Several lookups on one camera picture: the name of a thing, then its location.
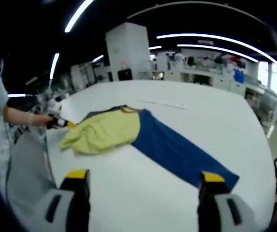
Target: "yellow shirt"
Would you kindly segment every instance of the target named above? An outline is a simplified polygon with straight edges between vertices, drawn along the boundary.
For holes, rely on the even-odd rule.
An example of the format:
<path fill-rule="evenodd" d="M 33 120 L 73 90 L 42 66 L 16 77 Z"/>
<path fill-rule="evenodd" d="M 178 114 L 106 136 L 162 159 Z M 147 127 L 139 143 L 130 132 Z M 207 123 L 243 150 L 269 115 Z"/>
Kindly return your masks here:
<path fill-rule="evenodd" d="M 60 143 L 60 149 L 71 147 L 74 151 L 97 154 L 132 143 L 140 130 L 137 112 L 122 110 L 102 113 L 86 119 L 70 130 Z"/>

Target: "black ceiling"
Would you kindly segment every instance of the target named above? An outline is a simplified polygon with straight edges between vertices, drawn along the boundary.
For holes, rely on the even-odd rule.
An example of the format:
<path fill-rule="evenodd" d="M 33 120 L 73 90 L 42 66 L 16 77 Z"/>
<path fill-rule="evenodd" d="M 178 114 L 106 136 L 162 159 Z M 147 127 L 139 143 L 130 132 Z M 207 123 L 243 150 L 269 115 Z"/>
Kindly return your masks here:
<path fill-rule="evenodd" d="M 0 50 L 6 55 L 4 82 L 10 92 L 25 90 L 25 82 L 34 76 L 49 75 L 53 55 L 60 53 L 56 74 L 66 72 L 71 65 L 93 60 L 107 54 L 105 33 L 128 21 L 147 27 L 150 46 L 173 49 L 177 43 L 197 43 L 197 38 L 156 39 L 169 33 L 208 33 L 234 38 L 263 51 L 276 47 L 268 27 L 233 10 L 206 4 L 179 4 L 128 16 L 171 0 L 95 0 L 81 15 L 70 33 L 64 29 L 82 0 L 6 1 L 0 5 Z M 225 4 L 228 1 L 216 1 Z M 262 6 L 254 3 L 229 3 L 258 18 Z M 239 45 L 215 41 L 216 46 L 245 54 L 253 51 Z"/>

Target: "white table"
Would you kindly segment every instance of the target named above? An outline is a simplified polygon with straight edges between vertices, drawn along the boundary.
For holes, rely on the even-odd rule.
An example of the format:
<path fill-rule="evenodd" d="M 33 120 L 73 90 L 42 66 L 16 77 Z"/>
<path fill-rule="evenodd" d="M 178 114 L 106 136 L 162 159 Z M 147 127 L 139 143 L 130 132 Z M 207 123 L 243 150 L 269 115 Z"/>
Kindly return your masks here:
<path fill-rule="evenodd" d="M 123 104 L 150 110 L 238 174 L 233 193 L 252 207 L 262 229 L 268 226 L 275 202 L 273 160 L 259 121 L 241 96 L 188 83 L 112 82 L 64 99 L 61 116 L 80 122 L 90 111 Z M 65 133 L 47 132 L 52 172 L 59 186 L 72 169 L 91 170 L 91 232 L 198 231 L 197 188 L 131 145 L 97 156 L 60 152 Z"/>

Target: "person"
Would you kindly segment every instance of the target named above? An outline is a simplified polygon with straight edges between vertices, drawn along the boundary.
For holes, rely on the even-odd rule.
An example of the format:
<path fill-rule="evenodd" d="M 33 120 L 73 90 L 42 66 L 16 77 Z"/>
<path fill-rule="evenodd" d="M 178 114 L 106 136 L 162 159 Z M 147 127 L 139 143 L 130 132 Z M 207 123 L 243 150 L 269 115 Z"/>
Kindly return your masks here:
<path fill-rule="evenodd" d="M 2 70 L 3 60 L 0 61 L 0 193 L 6 200 L 6 177 L 10 161 L 10 147 L 13 144 L 7 123 L 45 127 L 53 118 L 48 115 L 35 115 L 8 107 L 6 105 L 8 94 L 1 78 Z"/>

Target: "person's arm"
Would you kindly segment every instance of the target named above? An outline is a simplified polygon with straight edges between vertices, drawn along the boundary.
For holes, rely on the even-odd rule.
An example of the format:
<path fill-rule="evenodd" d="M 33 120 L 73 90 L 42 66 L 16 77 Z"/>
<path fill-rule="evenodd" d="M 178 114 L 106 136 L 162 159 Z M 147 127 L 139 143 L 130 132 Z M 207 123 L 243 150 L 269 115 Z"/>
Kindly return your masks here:
<path fill-rule="evenodd" d="M 49 115 L 36 115 L 23 112 L 14 108 L 5 106 L 3 109 L 3 117 L 5 122 L 21 126 L 46 126 L 53 118 Z"/>

